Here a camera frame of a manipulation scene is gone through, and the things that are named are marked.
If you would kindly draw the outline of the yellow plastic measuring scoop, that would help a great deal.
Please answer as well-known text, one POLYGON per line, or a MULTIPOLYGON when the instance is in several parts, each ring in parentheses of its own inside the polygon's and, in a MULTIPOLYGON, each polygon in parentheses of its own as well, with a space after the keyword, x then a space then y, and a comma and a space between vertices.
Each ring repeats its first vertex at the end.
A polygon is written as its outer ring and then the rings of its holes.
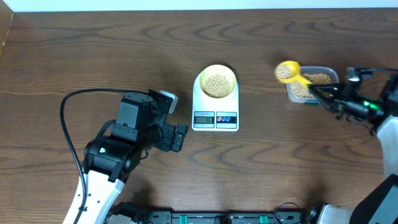
POLYGON ((311 81, 301 75, 301 66, 296 61, 288 60, 278 64, 274 70, 274 74, 281 83, 299 82, 306 89, 312 84, 311 81))

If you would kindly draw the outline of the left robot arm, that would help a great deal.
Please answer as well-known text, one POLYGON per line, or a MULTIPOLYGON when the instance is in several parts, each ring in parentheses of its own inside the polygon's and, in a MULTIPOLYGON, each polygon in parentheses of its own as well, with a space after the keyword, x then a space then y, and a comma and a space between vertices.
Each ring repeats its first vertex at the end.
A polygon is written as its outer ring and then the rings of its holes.
POLYGON ((129 174, 151 148, 180 152, 188 126, 165 122, 174 112, 178 98, 167 91, 121 90, 123 98, 116 119, 99 130, 79 161, 65 123, 66 101, 60 107, 62 129, 79 172, 79 183, 65 223, 104 223, 108 212, 121 193, 129 174))

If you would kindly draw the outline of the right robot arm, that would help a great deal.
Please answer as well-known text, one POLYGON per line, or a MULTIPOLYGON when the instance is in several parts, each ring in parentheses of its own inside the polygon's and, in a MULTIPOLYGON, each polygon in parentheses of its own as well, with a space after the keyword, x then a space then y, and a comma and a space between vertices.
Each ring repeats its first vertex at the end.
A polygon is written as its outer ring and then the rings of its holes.
POLYGON ((329 203, 313 207, 307 223, 397 223, 397 70, 390 76, 377 100, 360 94, 363 78, 378 72, 377 68, 348 69, 348 83, 309 85, 310 93, 337 119, 365 121, 370 134, 381 143, 384 180, 354 209, 329 203))

